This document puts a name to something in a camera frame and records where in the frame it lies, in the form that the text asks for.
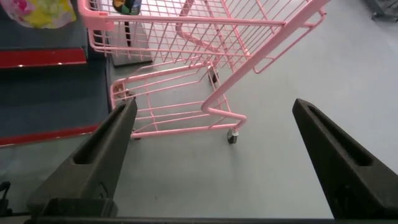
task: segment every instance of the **plastic bag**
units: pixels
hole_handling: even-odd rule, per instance
[[[70,0],[0,0],[11,19],[25,27],[56,29],[76,20]]]

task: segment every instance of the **caster wheel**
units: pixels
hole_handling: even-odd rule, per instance
[[[208,67],[210,75],[208,76],[209,81],[216,83],[218,81],[218,72],[212,69],[212,67]]]
[[[135,93],[134,93],[133,91],[129,91],[129,92],[126,93],[126,95],[127,95],[127,96],[134,96]]]
[[[374,21],[376,18],[378,18],[380,15],[377,13],[377,12],[375,12],[375,13],[373,13],[373,15],[372,15],[372,20]]]
[[[227,140],[228,143],[235,144],[236,141],[238,140],[238,132],[233,129],[230,129],[227,134]]]
[[[135,129],[132,130],[133,132],[135,131]],[[141,140],[141,138],[133,138],[134,140]]]

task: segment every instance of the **red shelf edge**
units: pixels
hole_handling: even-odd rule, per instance
[[[52,131],[47,133],[26,134],[21,136],[13,136],[8,138],[0,138],[0,147],[14,145],[14,144],[27,144],[39,141],[46,141],[57,138],[73,137],[81,134],[92,133],[99,125],[87,126],[82,128],[63,129],[59,131]]]
[[[0,68],[74,65],[86,63],[83,49],[0,51]]]

